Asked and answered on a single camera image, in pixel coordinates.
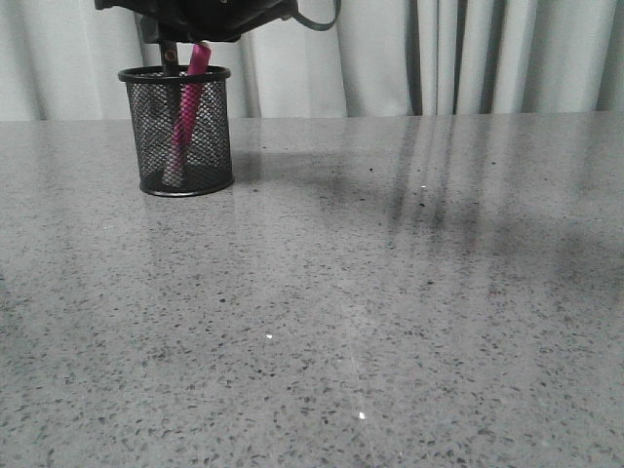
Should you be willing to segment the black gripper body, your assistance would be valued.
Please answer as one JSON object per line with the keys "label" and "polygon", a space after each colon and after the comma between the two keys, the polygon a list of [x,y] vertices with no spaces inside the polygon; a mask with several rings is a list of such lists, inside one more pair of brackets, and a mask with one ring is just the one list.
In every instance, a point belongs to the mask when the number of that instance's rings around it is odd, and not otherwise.
{"label": "black gripper body", "polygon": [[139,14],[146,44],[236,42],[247,32],[298,12],[295,1],[279,0],[98,0],[95,7]]}

